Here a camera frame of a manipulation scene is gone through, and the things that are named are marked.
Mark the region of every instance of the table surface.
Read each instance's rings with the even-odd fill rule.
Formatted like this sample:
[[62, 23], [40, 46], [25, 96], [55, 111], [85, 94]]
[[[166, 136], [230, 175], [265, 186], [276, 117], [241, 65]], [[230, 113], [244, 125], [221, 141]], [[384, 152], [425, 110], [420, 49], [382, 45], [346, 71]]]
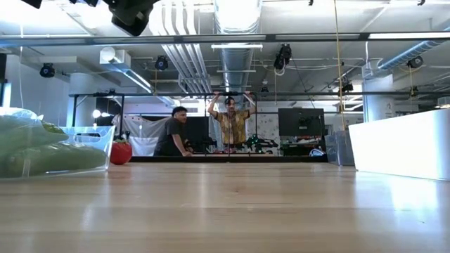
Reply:
[[450, 252], [449, 195], [331, 164], [128, 164], [0, 181], [0, 252]]

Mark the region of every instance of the person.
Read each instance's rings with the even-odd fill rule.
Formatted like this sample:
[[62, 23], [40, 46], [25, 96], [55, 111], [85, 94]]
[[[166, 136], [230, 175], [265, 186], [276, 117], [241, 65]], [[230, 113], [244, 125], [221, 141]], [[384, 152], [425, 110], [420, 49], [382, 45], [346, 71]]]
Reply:
[[182, 106], [173, 109], [172, 118], [164, 123], [153, 156], [192, 156], [192, 150], [185, 147], [188, 141], [184, 131], [187, 113], [187, 109]]
[[236, 110], [236, 102], [234, 98], [229, 96], [225, 100], [227, 112], [216, 112], [214, 111], [214, 105], [220, 95], [219, 92], [214, 92], [214, 94], [216, 96], [212, 99], [208, 112], [220, 123], [222, 143], [228, 146], [228, 151], [231, 152], [245, 142], [245, 120], [256, 113], [255, 103], [248, 96], [250, 92], [246, 91], [246, 97], [252, 105], [249, 110]]

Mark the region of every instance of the dark shirt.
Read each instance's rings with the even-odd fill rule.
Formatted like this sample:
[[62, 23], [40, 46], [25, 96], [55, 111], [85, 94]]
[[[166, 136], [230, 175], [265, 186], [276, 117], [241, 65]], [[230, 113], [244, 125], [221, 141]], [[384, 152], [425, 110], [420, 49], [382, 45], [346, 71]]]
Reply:
[[175, 118], [170, 118], [164, 123], [164, 129], [157, 140], [153, 156], [182, 156], [172, 137], [174, 134], [180, 135], [183, 143], [186, 141], [183, 123]]

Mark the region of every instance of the clear plastic bin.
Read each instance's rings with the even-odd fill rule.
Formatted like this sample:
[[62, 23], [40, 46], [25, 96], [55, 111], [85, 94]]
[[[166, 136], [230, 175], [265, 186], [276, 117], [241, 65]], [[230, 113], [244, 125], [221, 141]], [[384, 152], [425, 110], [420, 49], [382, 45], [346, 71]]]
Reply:
[[115, 126], [57, 127], [29, 110], [0, 108], [0, 179], [109, 167]]
[[354, 166], [352, 142], [348, 131], [336, 131], [325, 136], [328, 162], [339, 166]]

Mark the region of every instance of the computer monitor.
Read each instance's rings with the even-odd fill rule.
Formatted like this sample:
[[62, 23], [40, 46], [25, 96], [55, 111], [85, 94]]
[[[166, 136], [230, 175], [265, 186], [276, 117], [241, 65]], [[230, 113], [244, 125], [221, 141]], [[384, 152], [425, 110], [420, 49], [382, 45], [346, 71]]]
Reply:
[[325, 121], [323, 109], [278, 109], [280, 136], [323, 136]]

